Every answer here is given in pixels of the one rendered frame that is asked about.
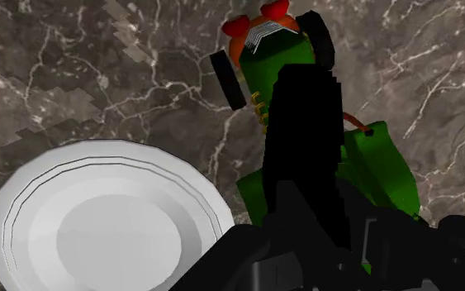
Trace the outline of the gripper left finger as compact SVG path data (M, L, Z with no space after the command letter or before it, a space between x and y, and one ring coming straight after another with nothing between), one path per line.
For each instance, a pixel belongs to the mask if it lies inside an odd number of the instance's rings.
M339 291L338 249L308 203L309 190L277 182L261 227L232 227L169 291Z

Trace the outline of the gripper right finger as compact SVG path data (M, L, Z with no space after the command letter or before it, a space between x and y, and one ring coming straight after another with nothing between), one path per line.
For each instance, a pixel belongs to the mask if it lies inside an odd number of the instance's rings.
M465 216L448 215L436 228L395 211L370 223L371 275L382 290L465 291Z

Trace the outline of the white round plate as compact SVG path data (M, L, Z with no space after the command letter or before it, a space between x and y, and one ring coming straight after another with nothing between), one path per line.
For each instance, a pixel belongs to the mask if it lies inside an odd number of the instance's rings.
M7 291L168 291L233 224L188 162L131 141L79 141L0 188L0 281Z

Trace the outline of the green orange toy figure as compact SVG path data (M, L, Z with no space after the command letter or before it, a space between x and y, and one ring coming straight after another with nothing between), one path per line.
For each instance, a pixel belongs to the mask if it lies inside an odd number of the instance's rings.
M263 5L255 19L243 15L227 21L221 29L230 37L229 49L211 55L230 107L239 110L248 103L240 91L239 78L243 77L251 92L249 102L263 127L268 126L268 109L280 69L287 64L319 64L325 69L335 65L335 48L320 14L309 11L292 17L288 6L288 0L274 0ZM418 222L420 200L415 178L394 145L387 124L365 125L347 112L335 112L332 117L335 129L323 143L339 160L336 176L350 182L364 202L396 209ZM392 225L386 232L375 231L373 218L363 219L364 210L349 210L348 206L339 198L319 198L312 205L349 225L344 239L367 272L396 273L416 266L412 237L403 227Z

